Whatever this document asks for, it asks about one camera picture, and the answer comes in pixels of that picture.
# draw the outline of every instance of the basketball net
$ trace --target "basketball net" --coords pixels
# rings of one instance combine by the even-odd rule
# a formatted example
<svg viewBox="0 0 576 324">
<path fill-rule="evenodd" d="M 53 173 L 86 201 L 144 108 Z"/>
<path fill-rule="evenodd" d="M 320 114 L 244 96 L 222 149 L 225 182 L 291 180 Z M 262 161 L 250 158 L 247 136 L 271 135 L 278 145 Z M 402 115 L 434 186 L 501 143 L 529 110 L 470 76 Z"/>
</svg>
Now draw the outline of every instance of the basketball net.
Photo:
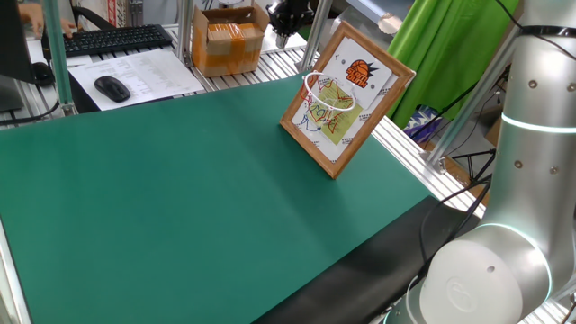
<svg viewBox="0 0 576 324">
<path fill-rule="evenodd" d="M 356 107 L 354 88 L 337 78 L 314 71 L 303 79 L 301 98 L 306 103 L 309 120 L 319 127 L 330 125 L 336 116 Z"/>
</svg>

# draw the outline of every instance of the green table surface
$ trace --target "green table surface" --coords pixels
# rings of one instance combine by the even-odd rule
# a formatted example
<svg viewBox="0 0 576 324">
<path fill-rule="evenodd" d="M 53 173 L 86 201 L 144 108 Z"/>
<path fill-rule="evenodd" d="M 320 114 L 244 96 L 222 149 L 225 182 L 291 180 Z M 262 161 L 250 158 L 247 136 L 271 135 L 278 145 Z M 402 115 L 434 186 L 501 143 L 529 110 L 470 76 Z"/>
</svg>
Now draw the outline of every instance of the green table surface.
<svg viewBox="0 0 576 324">
<path fill-rule="evenodd" d="M 301 84 L 0 132 L 33 322 L 249 323 L 429 194 L 374 138 L 330 179 L 278 125 Z"/>
</svg>

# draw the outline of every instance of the white paper sheet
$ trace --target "white paper sheet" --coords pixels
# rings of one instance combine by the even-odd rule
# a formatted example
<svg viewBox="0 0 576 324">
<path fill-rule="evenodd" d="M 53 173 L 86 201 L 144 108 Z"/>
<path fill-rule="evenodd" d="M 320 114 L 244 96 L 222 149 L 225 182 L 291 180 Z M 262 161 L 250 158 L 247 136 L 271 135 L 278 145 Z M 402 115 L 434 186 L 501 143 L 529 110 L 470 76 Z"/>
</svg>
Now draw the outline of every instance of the white paper sheet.
<svg viewBox="0 0 576 324">
<path fill-rule="evenodd" d="M 30 61 L 32 63 L 42 62 L 48 64 L 42 53 L 42 43 L 39 40 L 28 40 L 28 53 L 30 54 Z M 92 63 L 92 59 L 89 55 L 66 58 L 66 65 L 69 67 L 77 67 L 90 63 Z"/>
<path fill-rule="evenodd" d="M 161 49 L 74 67 L 69 71 L 102 111 L 204 89 L 172 51 Z M 120 80 L 130 90 L 130 98 L 116 103 L 101 94 L 94 82 L 104 76 Z"/>
</svg>

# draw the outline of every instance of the logo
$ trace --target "logo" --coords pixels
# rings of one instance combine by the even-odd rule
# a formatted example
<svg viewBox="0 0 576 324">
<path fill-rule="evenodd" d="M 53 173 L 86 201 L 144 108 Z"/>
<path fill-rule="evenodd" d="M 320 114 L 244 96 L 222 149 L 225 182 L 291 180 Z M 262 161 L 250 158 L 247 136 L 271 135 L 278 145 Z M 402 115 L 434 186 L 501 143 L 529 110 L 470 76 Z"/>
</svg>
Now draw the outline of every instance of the logo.
<svg viewBox="0 0 576 324">
<path fill-rule="evenodd" d="M 368 79 L 372 77 L 372 72 L 378 68 L 371 67 L 373 63 L 366 63 L 364 60 L 359 59 L 358 61 L 352 63 L 352 65 L 346 70 L 348 76 L 346 80 L 351 81 L 353 84 L 366 88 L 368 86 Z"/>
<path fill-rule="evenodd" d="M 478 302 L 469 293 L 466 286 L 459 278 L 452 278 L 448 281 L 446 292 L 448 300 L 460 311 L 473 312 L 478 308 Z"/>
</svg>

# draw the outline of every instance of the hand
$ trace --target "hand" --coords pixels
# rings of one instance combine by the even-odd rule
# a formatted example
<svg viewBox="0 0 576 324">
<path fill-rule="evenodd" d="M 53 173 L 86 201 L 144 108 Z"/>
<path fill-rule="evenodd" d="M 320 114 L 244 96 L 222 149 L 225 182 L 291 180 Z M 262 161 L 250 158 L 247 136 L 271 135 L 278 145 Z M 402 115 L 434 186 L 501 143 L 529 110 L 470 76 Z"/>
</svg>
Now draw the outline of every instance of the hand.
<svg viewBox="0 0 576 324">
<path fill-rule="evenodd" d="M 20 19 L 22 22 L 31 23 L 36 37 L 42 37 L 41 30 L 44 28 L 44 15 L 42 13 L 42 7 L 39 4 L 19 4 L 18 10 L 20 10 Z M 76 26 L 64 18 L 60 19 L 60 26 L 62 26 L 66 37 L 72 38 L 71 29 L 76 28 Z"/>
<path fill-rule="evenodd" d="M 71 29 L 76 28 L 73 22 L 70 22 L 64 18 L 60 19 L 60 25 L 66 34 L 66 37 L 72 38 L 72 31 Z"/>
<path fill-rule="evenodd" d="M 44 28 L 44 15 L 39 4 L 18 4 L 20 19 L 23 23 L 31 23 L 36 37 L 40 38 L 40 29 Z"/>
</svg>

